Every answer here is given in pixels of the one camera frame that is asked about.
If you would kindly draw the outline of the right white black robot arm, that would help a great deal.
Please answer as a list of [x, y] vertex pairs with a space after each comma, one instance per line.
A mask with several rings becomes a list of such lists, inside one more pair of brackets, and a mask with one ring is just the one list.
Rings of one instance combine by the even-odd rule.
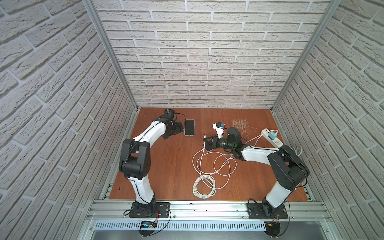
[[238, 160], [258, 162], [269, 165], [276, 177], [276, 183], [263, 198], [262, 210], [265, 216], [271, 216], [281, 208], [291, 193], [310, 175], [310, 171], [295, 151], [286, 145], [279, 148], [257, 148], [243, 143], [237, 128], [229, 128], [227, 137], [212, 136], [204, 138], [205, 149], [222, 148], [229, 150]]

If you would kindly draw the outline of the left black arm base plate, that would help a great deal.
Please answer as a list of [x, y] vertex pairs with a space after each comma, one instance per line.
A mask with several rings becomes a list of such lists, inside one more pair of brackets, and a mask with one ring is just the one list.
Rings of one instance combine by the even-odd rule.
[[166, 219], [170, 216], [170, 202], [156, 202], [141, 204], [134, 202], [129, 213], [130, 218], [156, 218]]

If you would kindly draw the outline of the black phone pink case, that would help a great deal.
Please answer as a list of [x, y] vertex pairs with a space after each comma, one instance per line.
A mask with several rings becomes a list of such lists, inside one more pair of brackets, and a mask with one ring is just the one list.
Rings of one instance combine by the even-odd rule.
[[187, 137], [192, 137], [195, 135], [195, 120], [193, 119], [185, 120], [184, 135]]

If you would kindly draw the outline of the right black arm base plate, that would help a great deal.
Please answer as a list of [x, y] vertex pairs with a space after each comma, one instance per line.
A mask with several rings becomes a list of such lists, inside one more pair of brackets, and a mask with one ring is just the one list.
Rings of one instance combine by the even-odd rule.
[[249, 199], [246, 203], [247, 213], [250, 219], [288, 219], [288, 213], [284, 204], [277, 208], [272, 207], [268, 202], [255, 202]]

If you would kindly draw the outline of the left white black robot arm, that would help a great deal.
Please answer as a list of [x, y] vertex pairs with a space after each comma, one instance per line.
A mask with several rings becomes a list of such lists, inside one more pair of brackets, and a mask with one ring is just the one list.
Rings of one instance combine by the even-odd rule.
[[132, 184], [136, 194], [131, 208], [134, 213], [151, 216], [156, 211], [156, 197], [148, 178], [152, 145], [159, 137], [166, 140], [183, 131], [183, 124], [177, 122], [176, 112], [165, 109], [164, 114], [154, 119], [140, 135], [123, 141], [119, 171]]

